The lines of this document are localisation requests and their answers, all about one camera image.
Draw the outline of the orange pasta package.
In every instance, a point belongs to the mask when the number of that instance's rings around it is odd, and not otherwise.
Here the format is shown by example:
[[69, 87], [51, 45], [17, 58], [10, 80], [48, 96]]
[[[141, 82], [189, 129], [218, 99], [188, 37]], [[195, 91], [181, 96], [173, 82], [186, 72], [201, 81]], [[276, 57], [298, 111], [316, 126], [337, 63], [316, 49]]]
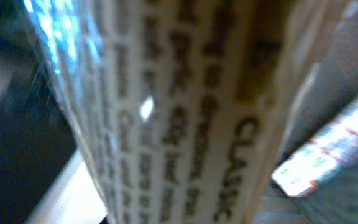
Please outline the orange pasta package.
[[327, 1], [28, 0], [111, 223], [249, 223]]

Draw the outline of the white blue tissue pack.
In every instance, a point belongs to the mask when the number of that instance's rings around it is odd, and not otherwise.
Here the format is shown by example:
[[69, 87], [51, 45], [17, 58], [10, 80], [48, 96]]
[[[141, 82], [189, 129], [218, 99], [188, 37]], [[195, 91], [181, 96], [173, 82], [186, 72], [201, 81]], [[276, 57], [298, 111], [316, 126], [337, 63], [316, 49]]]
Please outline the white blue tissue pack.
[[290, 197], [305, 197], [358, 162], [358, 97], [326, 123], [271, 175]]

